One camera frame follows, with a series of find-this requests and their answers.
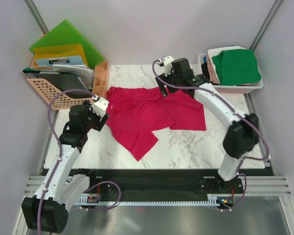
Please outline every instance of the white wall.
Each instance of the white wall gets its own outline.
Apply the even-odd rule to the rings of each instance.
[[[33,0],[49,30],[68,19],[110,64],[250,47],[274,0]]]
[[[10,235],[48,135],[47,106],[28,84],[41,32],[22,0],[0,0],[0,235]]]
[[[276,173],[294,196],[294,0],[284,1],[256,49],[264,88],[252,94]]]

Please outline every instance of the blue clipboard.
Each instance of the blue clipboard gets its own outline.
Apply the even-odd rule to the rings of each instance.
[[[48,66],[51,69],[53,69],[53,66],[52,66],[53,64],[55,65],[83,65],[84,64],[82,57],[80,55],[37,59],[36,63],[39,66]]]

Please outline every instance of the storage basket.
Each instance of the storage basket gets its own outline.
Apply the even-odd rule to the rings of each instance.
[[[201,65],[204,63],[203,58],[208,56],[207,53],[201,53],[198,56],[198,69],[199,73],[202,74]],[[263,79],[261,78],[259,82],[250,84],[248,86],[221,86],[214,85],[214,88],[220,93],[236,93],[236,94],[247,94],[255,89],[260,89],[264,86]]]
[[[50,104],[51,100],[59,93],[61,90],[56,88],[53,84],[48,82],[43,78],[27,78],[27,81],[31,86],[37,91],[37,93],[44,99],[47,104]],[[93,84],[93,93],[106,98],[107,86],[109,85],[109,64],[107,61],[103,61],[95,67],[95,77]],[[73,105],[82,104],[85,100],[94,102],[92,98],[79,98],[74,99],[68,97],[66,94],[58,97],[51,108],[53,110],[69,109]]]

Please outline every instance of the red fabric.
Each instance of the red fabric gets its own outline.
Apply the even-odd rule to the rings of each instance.
[[[107,125],[114,138],[140,160],[158,141],[152,131],[206,130],[203,105],[182,91],[163,97],[159,88],[111,87]]]

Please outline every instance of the wooden organizer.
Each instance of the wooden organizer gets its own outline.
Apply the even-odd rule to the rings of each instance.
[[[32,87],[37,91],[37,93],[44,99],[47,104],[50,104],[51,100],[59,93],[61,90],[56,88],[50,82],[43,78],[27,78],[27,81],[32,85]],[[95,67],[95,77],[93,84],[93,93],[106,98],[106,93],[109,85],[109,64],[107,61],[103,61],[99,65]],[[61,110],[61,109],[69,109],[73,105],[82,104],[85,100],[89,100],[90,102],[94,102],[92,98],[81,98],[74,99],[68,97],[66,94],[58,97],[54,103],[52,104],[53,110]]]

